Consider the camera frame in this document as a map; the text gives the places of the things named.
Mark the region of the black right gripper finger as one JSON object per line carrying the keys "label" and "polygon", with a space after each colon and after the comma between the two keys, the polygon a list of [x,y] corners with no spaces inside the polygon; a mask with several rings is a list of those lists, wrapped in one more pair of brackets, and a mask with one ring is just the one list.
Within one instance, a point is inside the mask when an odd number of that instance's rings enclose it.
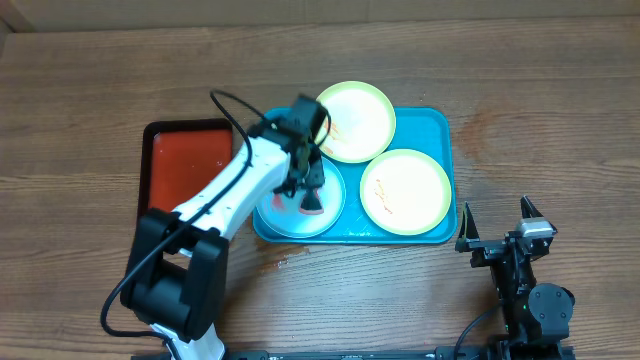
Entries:
{"label": "black right gripper finger", "polygon": [[541,212],[535,207],[535,205],[527,195],[521,197],[520,207],[523,219],[542,217]]}
{"label": "black right gripper finger", "polygon": [[459,238],[463,241],[478,241],[479,234],[468,202],[464,203]]}

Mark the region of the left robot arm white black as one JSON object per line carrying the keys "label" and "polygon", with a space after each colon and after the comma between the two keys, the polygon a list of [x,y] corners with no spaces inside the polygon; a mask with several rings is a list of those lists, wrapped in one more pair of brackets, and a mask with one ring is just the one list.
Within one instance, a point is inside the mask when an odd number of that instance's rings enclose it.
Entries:
{"label": "left robot arm white black", "polygon": [[256,205],[275,191],[322,181],[319,121],[262,121],[203,190],[176,209],[152,208],[138,222],[126,274],[111,293],[150,325],[165,359],[221,359],[214,322],[224,300],[229,242]]}

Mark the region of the light blue plate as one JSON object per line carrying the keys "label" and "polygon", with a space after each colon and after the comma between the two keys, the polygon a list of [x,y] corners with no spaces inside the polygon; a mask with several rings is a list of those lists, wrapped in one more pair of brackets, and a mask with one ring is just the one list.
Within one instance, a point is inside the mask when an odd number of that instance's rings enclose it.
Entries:
{"label": "light blue plate", "polygon": [[338,168],[322,157],[325,183],[318,189],[324,212],[305,215],[299,212],[306,191],[298,191],[293,197],[284,194],[268,194],[254,210],[255,232],[268,241],[294,241],[309,239],[328,231],[337,223],[346,202],[346,185]]}

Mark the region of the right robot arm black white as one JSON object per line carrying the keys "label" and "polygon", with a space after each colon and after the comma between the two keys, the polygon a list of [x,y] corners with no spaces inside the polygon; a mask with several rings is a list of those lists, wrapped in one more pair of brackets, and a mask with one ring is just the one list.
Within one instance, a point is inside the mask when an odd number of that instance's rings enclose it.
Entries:
{"label": "right robot arm black white", "polygon": [[[574,295],[552,283],[538,283],[532,263],[549,254],[557,228],[526,196],[520,199],[522,218],[502,239],[482,240],[470,206],[464,205],[455,250],[471,254],[473,268],[488,267],[499,303],[463,330],[453,350],[454,359],[573,359],[569,337]],[[504,335],[491,337],[481,347],[464,347],[466,336],[480,322],[500,311]]]}

